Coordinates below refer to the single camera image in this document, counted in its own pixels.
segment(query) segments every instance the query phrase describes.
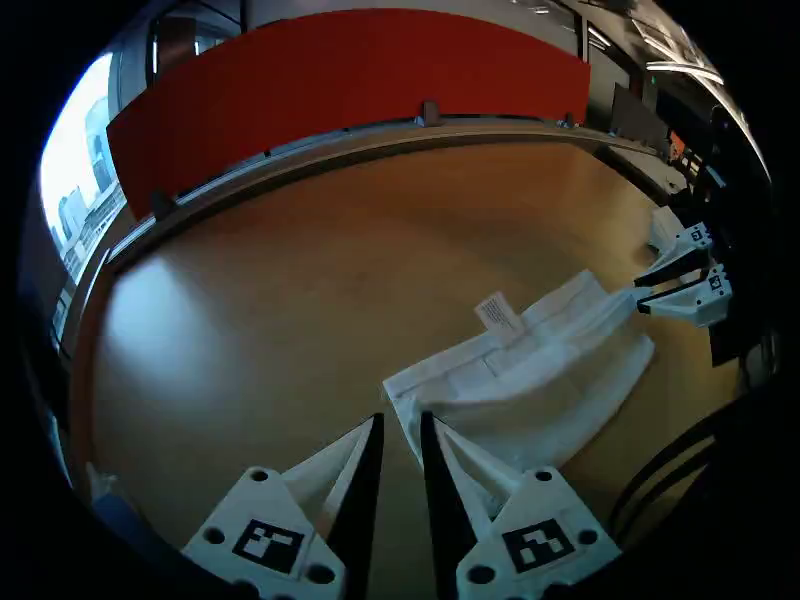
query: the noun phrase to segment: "white tag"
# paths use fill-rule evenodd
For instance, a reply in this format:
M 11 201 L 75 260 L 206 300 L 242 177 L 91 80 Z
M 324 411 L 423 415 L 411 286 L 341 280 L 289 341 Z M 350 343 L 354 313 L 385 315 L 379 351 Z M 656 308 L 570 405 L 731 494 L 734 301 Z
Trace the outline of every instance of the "white tag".
M 475 307 L 475 313 L 486 329 L 503 346 L 507 346 L 523 333 L 525 325 L 508 304 L 503 292 L 495 292 Z

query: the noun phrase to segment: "red panel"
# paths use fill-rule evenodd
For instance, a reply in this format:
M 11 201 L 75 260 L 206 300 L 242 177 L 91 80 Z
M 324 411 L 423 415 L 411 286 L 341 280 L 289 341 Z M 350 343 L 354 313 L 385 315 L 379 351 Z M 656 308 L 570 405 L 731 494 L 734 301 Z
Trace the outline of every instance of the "red panel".
M 541 40 L 445 13 L 366 9 L 278 21 L 165 73 L 108 127 L 137 218 L 274 146 L 317 133 L 442 114 L 582 122 L 589 65 Z

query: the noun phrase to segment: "glass window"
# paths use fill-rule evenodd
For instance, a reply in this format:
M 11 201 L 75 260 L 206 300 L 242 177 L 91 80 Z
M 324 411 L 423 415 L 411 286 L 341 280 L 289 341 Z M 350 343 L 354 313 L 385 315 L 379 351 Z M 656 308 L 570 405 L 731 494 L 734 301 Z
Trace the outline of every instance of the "glass window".
M 98 58 L 72 91 L 42 153 L 39 182 L 47 225 L 73 282 L 125 205 L 106 127 L 111 54 Z

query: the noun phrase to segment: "wooden table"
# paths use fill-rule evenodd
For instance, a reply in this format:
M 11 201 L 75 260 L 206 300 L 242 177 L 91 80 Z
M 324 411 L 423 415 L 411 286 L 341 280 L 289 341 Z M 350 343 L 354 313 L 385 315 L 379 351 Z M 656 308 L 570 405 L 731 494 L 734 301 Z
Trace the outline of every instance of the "wooden table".
M 424 483 L 381 381 L 480 333 L 472 307 L 495 290 L 520 310 L 585 268 L 628 285 L 653 258 L 652 208 L 577 147 L 518 143 L 359 164 L 226 210 L 116 282 L 94 370 L 99 466 L 182 546 L 247 466 L 285 469 L 383 410 L 371 592 L 432 596 Z M 601 519 L 735 385 L 704 330 L 636 319 L 653 361 L 564 468 Z

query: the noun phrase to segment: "white towel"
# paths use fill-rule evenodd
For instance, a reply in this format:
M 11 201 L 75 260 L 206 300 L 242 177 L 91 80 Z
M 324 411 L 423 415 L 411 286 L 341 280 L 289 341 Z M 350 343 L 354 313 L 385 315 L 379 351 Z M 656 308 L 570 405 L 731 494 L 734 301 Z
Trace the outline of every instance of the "white towel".
M 384 381 L 420 464 L 424 410 L 521 472 L 567 461 L 653 355 L 629 322 L 635 294 L 608 294 L 583 271 L 522 313 L 525 331 L 510 345 L 486 332 Z

